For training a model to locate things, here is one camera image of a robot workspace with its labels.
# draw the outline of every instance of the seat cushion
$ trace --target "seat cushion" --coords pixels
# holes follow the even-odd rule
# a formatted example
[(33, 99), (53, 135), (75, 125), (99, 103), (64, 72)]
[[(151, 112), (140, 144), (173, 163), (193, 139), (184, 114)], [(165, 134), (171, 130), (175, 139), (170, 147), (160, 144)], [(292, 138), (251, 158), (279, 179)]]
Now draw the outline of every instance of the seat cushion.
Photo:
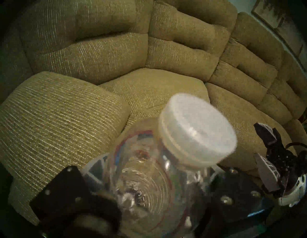
[(268, 93), (276, 96), (288, 108), (294, 119), (300, 118), (306, 109), (307, 103), (295, 94), (286, 81), (276, 79)]
[(296, 95), (307, 104), (307, 78), (292, 55), (284, 52), (282, 66), (278, 71), (278, 79), (286, 81)]
[(267, 93), (257, 109), (264, 112), (279, 124), (283, 125), (292, 119), (287, 107), (282, 104), (274, 95)]
[(128, 125), (141, 118), (158, 116), (176, 93), (189, 93), (209, 102), (207, 89), (201, 80), (160, 69), (137, 69), (99, 86), (129, 103)]
[(181, 13), (171, 5), (155, 2), (148, 35), (193, 49), (202, 49), (219, 57), (228, 42), (230, 32), (223, 26), (211, 25)]
[[(283, 125), (286, 132), (289, 134), (293, 142), (300, 142), (307, 145), (307, 134), (304, 127), (298, 120), (291, 120), (287, 124)], [(294, 146), (296, 153), (299, 154), (302, 150), (307, 150), (301, 146)]]
[(277, 77), (278, 71), (273, 65), (265, 63), (233, 38), (230, 38), (220, 60), (241, 70), (266, 88), (269, 88)]
[(260, 83), (221, 60), (209, 82), (238, 95), (254, 106), (260, 104), (267, 91)]
[(41, 72), (19, 85), (0, 107), (2, 163), (14, 178), (40, 191), (66, 166), (82, 168), (108, 152), (129, 114), (128, 103), (118, 95)]
[(34, 73), (101, 84), (145, 66), (153, 0), (38, 0), (20, 38)]
[(264, 62), (280, 68), (284, 52), (282, 44), (248, 13), (238, 14), (231, 37)]
[(207, 82), (218, 61), (217, 56), (200, 49), (192, 49), (173, 41), (148, 38), (148, 68), (163, 69)]
[(238, 167), (243, 171), (257, 168), (254, 153), (266, 155), (266, 148), (254, 129), (254, 124), (265, 123), (262, 112), (239, 96), (211, 83), (206, 83), (210, 103), (215, 106), (230, 122), (237, 134), (236, 151), (220, 162), (221, 166)]
[(226, 27), (233, 30), (237, 18), (237, 9), (227, 0), (163, 0), (176, 7), (178, 11), (198, 18), (212, 25)]

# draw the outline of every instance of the sofa cushion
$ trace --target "sofa cushion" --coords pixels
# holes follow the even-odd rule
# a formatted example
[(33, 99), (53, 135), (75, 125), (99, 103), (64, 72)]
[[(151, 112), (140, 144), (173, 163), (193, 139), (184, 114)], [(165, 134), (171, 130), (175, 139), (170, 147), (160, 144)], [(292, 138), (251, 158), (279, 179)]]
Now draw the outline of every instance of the sofa cushion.
[(267, 91), (260, 83), (221, 60), (209, 82), (238, 95), (254, 106), (260, 104)]
[(148, 33), (154, 0), (134, 0), (136, 10), (136, 22), (129, 32)]
[(171, 5), (155, 2), (148, 35), (202, 49), (219, 57), (230, 33), (225, 27), (208, 24), (177, 11)]
[(240, 12), (231, 37), (244, 45), (264, 62), (281, 66), (283, 56), (282, 44), (252, 16)]
[(292, 119), (292, 115), (287, 107), (274, 95), (269, 93), (264, 96), (261, 103), (257, 106), (257, 109), (264, 112), (281, 125)]
[[(282, 138), (282, 144), (284, 146), (292, 142), (286, 130), (277, 121), (275, 121), (265, 113), (263, 113), (262, 116), (265, 119), (267, 125), (269, 125), (271, 128), (276, 128), (276, 130), (280, 133), (280, 136)], [(290, 150), (294, 155), (297, 155), (293, 147), (290, 147), (288, 150)]]
[(278, 79), (287, 81), (295, 94), (307, 104), (307, 78), (298, 63), (286, 51), (284, 52), (282, 66), (278, 71)]
[(33, 72), (101, 84), (144, 67), (152, 5), (152, 0), (35, 2), (19, 23)]
[(266, 88), (271, 86), (278, 73), (274, 66), (265, 63), (233, 38), (230, 38), (220, 60), (241, 70)]
[[(287, 124), (283, 125), (286, 132), (289, 134), (292, 142), (300, 142), (307, 145), (307, 134), (304, 127), (298, 120), (291, 120)], [(307, 150), (301, 146), (294, 146), (296, 153), (299, 154), (302, 150)]]
[(176, 93), (189, 93), (209, 102), (207, 89), (201, 80), (160, 69), (137, 69), (99, 86), (129, 103), (131, 115), (128, 124), (158, 116)]
[(227, 0), (163, 0), (176, 7), (178, 11), (198, 18), (213, 25), (226, 27), (229, 32), (233, 30), (237, 19), (237, 9)]
[(20, 41), (16, 24), (13, 24), (0, 46), (0, 104), (13, 90), (33, 75)]
[(52, 71), (101, 84), (144, 67), (147, 43), (147, 34), (136, 33), (83, 40), (33, 57), (33, 71)]
[(0, 107), (1, 162), (14, 178), (39, 191), (66, 166), (81, 168), (108, 152), (129, 114), (128, 103), (118, 95), (41, 72)]
[(276, 79), (268, 90), (290, 111), (294, 119), (298, 119), (306, 109), (306, 103), (295, 94), (286, 81)]
[(266, 148), (254, 129), (254, 124), (265, 123), (262, 112), (239, 96), (211, 83), (206, 83), (210, 103), (231, 123), (237, 134), (236, 151), (220, 162), (221, 166), (238, 167), (243, 171), (257, 168), (254, 153), (266, 155)]
[(163, 69), (207, 82), (219, 58), (173, 41), (148, 38), (146, 67)]
[(34, 225), (38, 225), (39, 219), (32, 211), (29, 203), (37, 196), (40, 191), (33, 189), (22, 179), (14, 178), (8, 197), (7, 203), (10, 204), (15, 211), (22, 215), (26, 220)]

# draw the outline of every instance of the bolt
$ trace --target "bolt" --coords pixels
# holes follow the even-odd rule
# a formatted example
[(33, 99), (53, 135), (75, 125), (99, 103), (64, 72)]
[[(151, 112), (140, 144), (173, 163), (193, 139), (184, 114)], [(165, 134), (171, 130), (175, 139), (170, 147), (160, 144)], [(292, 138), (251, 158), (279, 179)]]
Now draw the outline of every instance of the bolt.
[(253, 197), (261, 197), (261, 194), (259, 192), (257, 192), (257, 191), (251, 191), (251, 195)]
[(233, 204), (233, 200), (228, 196), (222, 196), (221, 202), (225, 205), (232, 205)]
[(229, 170), (232, 174), (238, 174), (239, 172), (237, 170), (234, 170), (234, 169), (230, 169)]

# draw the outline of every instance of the clear plastic bottle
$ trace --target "clear plastic bottle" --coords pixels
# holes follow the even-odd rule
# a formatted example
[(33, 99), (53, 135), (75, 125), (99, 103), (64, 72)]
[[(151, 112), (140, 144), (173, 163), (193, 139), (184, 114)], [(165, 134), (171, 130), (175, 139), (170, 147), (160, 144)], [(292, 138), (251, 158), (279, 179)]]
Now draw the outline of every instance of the clear plastic bottle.
[(105, 170), (122, 209), (121, 232), (128, 237), (191, 232), (204, 213), (201, 176), (236, 143), (232, 126), (217, 109), (183, 93), (174, 95), (159, 117), (123, 132)]

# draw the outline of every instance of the white plastic part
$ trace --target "white plastic part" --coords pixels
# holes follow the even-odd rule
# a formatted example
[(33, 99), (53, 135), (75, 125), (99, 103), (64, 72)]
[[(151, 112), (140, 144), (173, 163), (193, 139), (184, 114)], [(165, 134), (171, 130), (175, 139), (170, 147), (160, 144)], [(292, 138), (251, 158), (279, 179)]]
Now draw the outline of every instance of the white plastic part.
[(165, 147), (183, 165), (204, 168), (236, 149), (237, 137), (228, 120), (211, 104), (190, 94), (174, 95), (159, 117)]
[(283, 197), (278, 199), (278, 203), (280, 206), (289, 205), (289, 207), (293, 207), (298, 204), (302, 197), (304, 197), (306, 193), (306, 184), (307, 184), (307, 176), (304, 174), (299, 177), (297, 180), (297, 184), (288, 191)]

